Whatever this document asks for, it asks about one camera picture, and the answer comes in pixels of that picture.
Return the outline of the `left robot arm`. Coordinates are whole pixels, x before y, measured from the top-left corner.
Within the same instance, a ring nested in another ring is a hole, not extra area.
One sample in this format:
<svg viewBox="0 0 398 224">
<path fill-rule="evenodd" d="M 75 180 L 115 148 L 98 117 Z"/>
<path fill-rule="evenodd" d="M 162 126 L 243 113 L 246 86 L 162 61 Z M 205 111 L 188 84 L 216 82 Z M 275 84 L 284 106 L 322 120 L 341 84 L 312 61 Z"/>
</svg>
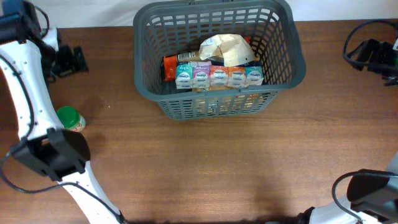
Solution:
<svg viewBox="0 0 398 224">
<path fill-rule="evenodd" d="M 1 71 L 17 114 L 19 142 L 13 158 L 65 189 L 90 223 L 124 223 L 122 212 L 103 192 L 91 168 L 79 113 L 59 118 L 48 92 L 57 78 L 87 72 L 80 47 L 61 43 L 58 30 L 42 29 L 41 8 L 30 1 L 1 2 Z"/>
</svg>

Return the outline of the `orange pasta packet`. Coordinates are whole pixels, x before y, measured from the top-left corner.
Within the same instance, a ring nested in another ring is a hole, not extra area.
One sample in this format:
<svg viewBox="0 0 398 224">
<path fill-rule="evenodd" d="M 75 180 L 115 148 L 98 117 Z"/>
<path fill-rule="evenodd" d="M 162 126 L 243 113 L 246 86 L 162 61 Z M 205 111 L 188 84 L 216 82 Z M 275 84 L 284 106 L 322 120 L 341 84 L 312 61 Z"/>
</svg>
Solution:
<svg viewBox="0 0 398 224">
<path fill-rule="evenodd" d="M 247 42 L 250 40 L 249 37 L 244 38 Z M 216 62 L 217 64 L 221 64 L 224 66 L 223 59 L 222 58 L 210 58 L 207 59 L 212 62 Z M 199 50 L 194 51 L 194 52 L 188 52 L 188 53 L 183 53 L 183 54 L 178 54 L 178 55 L 173 55 L 173 56 L 168 56 L 163 58 L 163 63 L 164 63 L 164 75 L 165 75 L 165 81 L 169 82 L 172 80 L 175 80 L 176 77 L 176 72 L 177 72 L 177 64 L 179 62 L 203 62 L 207 60 L 201 60 L 199 57 Z"/>
</svg>

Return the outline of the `yellow coffee bag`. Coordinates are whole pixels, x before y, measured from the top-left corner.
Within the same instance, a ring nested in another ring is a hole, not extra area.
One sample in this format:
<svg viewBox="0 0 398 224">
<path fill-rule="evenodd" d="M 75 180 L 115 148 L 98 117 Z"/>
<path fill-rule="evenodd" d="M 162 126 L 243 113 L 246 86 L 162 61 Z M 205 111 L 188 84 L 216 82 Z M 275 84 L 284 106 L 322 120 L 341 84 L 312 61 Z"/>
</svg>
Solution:
<svg viewBox="0 0 398 224">
<path fill-rule="evenodd" d="M 184 112 L 192 117 L 194 113 L 198 117 L 208 116 L 223 116 L 232 114 L 246 114 L 257 113 L 263 110 L 266 105 L 277 96 L 277 93 L 263 93 L 225 96 L 221 98 L 196 99 L 194 101 L 187 101 L 184 103 Z"/>
</svg>

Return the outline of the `green-lid jar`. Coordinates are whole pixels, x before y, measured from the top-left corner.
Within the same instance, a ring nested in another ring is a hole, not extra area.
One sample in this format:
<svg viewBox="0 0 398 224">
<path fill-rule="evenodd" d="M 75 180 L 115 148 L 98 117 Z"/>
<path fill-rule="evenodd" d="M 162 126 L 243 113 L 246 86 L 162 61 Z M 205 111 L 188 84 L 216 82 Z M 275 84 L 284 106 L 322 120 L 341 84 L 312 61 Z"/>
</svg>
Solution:
<svg viewBox="0 0 398 224">
<path fill-rule="evenodd" d="M 67 130 L 81 132 L 86 126 L 85 118 L 71 106 L 63 106 L 58 109 L 57 116 Z"/>
</svg>

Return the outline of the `blue tea box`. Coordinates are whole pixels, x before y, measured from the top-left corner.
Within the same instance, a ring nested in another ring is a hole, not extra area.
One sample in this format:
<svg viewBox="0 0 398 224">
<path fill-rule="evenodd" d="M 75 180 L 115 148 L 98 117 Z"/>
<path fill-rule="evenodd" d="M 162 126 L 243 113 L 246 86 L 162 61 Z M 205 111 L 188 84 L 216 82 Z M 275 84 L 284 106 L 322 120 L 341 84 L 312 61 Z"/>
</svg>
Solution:
<svg viewBox="0 0 398 224">
<path fill-rule="evenodd" d="M 220 86 L 240 88 L 262 85 L 264 74 L 259 61 L 234 67 L 226 67 L 224 63 L 214 61 L 177 62 L 174 80 L 177 89 Z"/>
</svg>

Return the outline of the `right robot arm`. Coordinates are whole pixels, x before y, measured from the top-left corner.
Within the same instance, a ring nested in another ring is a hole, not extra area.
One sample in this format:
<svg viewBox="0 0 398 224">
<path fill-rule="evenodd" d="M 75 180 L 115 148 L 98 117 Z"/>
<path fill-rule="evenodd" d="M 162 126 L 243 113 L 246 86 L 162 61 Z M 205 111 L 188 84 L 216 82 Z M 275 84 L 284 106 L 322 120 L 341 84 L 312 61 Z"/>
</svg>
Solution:
<svg viewBox="0 0 398 224">
<path fill-rule="evenodd" d="M 397 85 L 397 44 L 375 39 L 363 41 L 356 49 L 343 52 L 357 70 L 364 67 L 380 74 L 385 86 Z M 361 169 L 337 178 L 332 185 L 333 202 L 311 207 L 294 223 L 397 223 L 397 156 L 385 171 Z"/>
</svg>

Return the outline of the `beige paper bag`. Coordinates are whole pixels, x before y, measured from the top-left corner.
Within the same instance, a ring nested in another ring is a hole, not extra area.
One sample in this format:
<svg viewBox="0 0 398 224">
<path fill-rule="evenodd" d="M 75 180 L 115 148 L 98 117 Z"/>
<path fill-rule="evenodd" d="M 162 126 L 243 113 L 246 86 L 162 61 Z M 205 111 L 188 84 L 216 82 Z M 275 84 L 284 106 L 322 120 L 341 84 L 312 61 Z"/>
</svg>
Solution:
<svg viewBox="0 0 398 224">
<path fill-rule="evenodd" d="M 222 58 L 225 67 L 235 67 L 255 61 L 248 42 L 238 34 L 217 34 L 204 40 L 199 49 L 201 60 Z"/>
</svg>

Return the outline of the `grey plastic basket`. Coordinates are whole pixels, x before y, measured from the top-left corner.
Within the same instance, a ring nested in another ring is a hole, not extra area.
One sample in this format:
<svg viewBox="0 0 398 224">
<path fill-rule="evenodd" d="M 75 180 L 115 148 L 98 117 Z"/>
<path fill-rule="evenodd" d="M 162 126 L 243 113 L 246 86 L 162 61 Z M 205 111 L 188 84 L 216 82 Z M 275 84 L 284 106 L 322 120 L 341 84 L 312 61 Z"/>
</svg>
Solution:
<svg viewBox="0 0 398 224">
<path fill-rule="evenodd" d="M 154 2 L 138 10 L 133 28 L 136 89 L 143 97 L 156 102 L 172 119 L 219 117 L 207 114 L 198 117 L 196 113 L 189 117 L 184 112 L 184 103 L 256 93 L 278 95 L 297 86 L 305 76 L 299 36 L 292 10 L 285 1 Z M 250 46 L 259 57 L 264 74 L 262 85 L 182 91 L 164 82 L 165 56 L 196 51 L 205 39 L 216 34 L 239 34 L 250 38 Z"/>
</svg>

